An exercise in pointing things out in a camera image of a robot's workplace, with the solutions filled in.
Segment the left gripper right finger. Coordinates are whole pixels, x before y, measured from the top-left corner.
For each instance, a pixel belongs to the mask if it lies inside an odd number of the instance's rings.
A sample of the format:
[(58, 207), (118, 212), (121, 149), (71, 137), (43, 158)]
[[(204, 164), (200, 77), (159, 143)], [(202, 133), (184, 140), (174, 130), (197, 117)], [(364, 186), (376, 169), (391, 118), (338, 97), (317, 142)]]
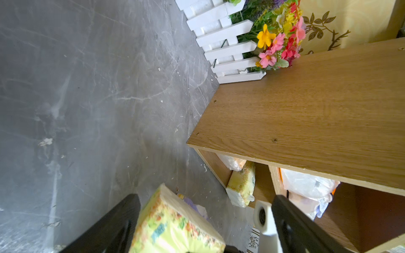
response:
[(275, 196), (272, 213), (284, 253), (349, 252), (285, 196)]

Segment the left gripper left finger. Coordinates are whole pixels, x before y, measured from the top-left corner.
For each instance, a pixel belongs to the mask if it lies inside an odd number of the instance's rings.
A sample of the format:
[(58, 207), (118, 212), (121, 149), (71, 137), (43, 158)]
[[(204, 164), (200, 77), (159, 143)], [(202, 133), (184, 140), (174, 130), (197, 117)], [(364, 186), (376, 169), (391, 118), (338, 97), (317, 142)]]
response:
[(138, 195), (127, 195), (61, 252), (128, 253), (140, 210), (141, 204)]

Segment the orange tissue pack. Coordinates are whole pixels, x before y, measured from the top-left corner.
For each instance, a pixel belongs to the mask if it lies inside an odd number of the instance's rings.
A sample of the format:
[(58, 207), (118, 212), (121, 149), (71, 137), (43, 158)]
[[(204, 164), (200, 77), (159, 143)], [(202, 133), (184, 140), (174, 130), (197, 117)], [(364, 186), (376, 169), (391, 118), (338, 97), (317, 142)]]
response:
[(330, 203), (332, 193), (340, 184), (337, 180), (288, 169), (281, 169), (281, 177), (284, 189), (320, 203)]

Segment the green-yellow tissue pack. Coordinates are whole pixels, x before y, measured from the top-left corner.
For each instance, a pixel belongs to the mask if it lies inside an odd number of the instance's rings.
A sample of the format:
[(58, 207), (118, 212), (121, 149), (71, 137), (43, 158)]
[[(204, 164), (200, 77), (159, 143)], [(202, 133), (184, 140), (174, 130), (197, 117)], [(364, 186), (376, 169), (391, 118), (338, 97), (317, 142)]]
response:
[(215, 228), (165, 184), (141, 210), (130, 253), (223, 253)]

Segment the purple tissue pack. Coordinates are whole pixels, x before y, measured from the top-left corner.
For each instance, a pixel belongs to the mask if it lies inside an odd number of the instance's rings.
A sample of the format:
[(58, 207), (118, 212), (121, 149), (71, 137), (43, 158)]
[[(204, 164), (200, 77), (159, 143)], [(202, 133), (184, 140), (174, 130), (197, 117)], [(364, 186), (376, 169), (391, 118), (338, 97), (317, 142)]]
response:
[(182, 199), (185, 203), (187, 203), (190, 207), (192, 207), (193, 210), (195, 210), (196, 212), (198, 212), (198, 213), (199, 213), (202, 217), (204, 217), (206, 220), (209, 219), (208, 213), (207, 213), (205, 207), (194, 204), (191, 199), (187, 198), (187, 197), (184, 196), (183, 194), (177, 194), (177, 196), (178, 196), (180, 199)]

